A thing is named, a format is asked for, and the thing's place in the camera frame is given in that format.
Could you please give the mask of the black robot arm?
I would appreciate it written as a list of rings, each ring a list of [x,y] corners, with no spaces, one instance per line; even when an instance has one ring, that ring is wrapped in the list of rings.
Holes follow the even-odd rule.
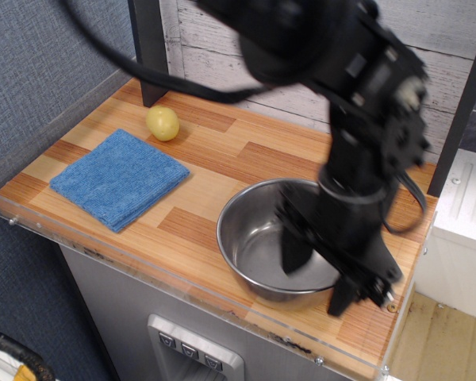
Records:
[[[268,87],[294,83],[328,99],[332,146],[316,190],[279,190],[282,269],[322,255],[340,274],[328,313],[368,298],[382,306],[401,270],[381,229],[399,187],[425,197],[409,177],[428,141],[420,115],[421,60],[378,23],[372,1],[202,1],[235,30],[251,75]]]

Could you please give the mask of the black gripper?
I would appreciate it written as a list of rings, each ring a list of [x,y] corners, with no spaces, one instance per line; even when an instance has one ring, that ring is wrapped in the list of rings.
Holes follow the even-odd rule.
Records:
[[[381,229],[397,193],[393,181],[369,195],[331,192],[318,186],[309,196],[293,186],[280,190],[276,214],[283,223],[282,270],[292,274],[319,253],[340,274],[328,314],[340,317],[368,298],[384,306],[402,273],[382,239]]]

